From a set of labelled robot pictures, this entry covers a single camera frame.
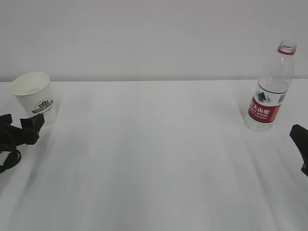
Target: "red bottle label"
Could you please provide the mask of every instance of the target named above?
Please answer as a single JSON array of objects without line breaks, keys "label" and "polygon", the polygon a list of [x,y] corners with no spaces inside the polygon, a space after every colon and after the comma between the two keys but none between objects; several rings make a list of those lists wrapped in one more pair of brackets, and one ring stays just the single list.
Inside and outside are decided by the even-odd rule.
[{"label": "red bottle label", "polygon": [[285,95],[286,92],[270,92],[258,85],[249,106],[249,115],[262,123],[273,122]]},{"label": "red bottle label", "polygon": [[253,97],[248,112],[254,120],[262,123],[270,123],[275,120],[280,106],[264,106],[259,104]]}]

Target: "white tablecloth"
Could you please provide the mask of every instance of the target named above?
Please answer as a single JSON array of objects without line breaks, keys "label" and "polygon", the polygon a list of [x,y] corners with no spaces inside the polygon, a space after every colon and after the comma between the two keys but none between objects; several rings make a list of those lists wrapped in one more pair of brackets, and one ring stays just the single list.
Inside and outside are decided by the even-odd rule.
[{"label": "white tablecloth", "polygon": [[[308,80],[293,81],[265,133],[242,118],[256,83],[52,83],[56,123],[0,175],[0,230],[306,231],[289,132],[308,128]],[[27,117],[0,83],[7,113]]]}]

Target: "cup rim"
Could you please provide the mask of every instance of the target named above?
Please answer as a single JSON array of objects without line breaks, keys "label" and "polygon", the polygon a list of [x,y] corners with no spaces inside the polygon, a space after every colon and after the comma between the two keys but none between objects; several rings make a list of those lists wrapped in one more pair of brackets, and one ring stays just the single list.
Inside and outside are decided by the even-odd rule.
[{"label": "cup rim", "polygon": [[[43,87],[37,89],[36,91],[33,91],[33,92],[31,92],[31,93],[27,93],[27,94],[17,94],[17,93],[15,93],[15,92],[12,90],[13,85],[16,84],[21,78],[24,78],[25,76],[33,75],[33,74],[41,74],[41,75],[46,76],[46,77],[47,77],[47,80],[48,80],[47,83],[46,83]],[[50,77],[49,77],[49,75],[47,75],[46,73],[44,73],[44,72],[31,72],[31,73],[22,75],[22,76],[18,77],[17,79],[15,79],[15,80],[11,83],[10,91],[11,91],[11,93],[12,93],[13,95],[16,95],[16,96],[27,96],[27,95],[32,95],[32,94],[34,94],[34,93],[36,93],[36,92],[42,90],[43,88],[45,88],[49,83],[50,83]]]}]

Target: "plastic water bottle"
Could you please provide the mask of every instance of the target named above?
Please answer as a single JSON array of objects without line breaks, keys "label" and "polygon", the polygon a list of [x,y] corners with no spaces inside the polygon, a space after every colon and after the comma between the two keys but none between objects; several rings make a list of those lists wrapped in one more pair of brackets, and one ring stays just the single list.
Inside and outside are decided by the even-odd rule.
[{"label": "plastic water bottle", "polygon": [[282,41],[276,57],[269,63],[266,75],[258,80],[245,118],[250,129],[263,132],[272,127],[294,77],[295,51],[296,43]]}]

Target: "white paper cup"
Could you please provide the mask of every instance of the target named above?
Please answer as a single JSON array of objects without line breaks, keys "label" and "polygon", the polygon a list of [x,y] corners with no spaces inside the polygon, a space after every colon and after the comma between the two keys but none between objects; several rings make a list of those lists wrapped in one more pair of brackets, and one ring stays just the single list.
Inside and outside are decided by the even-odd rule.
[{"label": "white paper cup", "polygon": [[55,121],[56,111],[47,74],[35,72],[20,76],[11,84],[11,92],[30,117],[43,114],[44,125]]}]

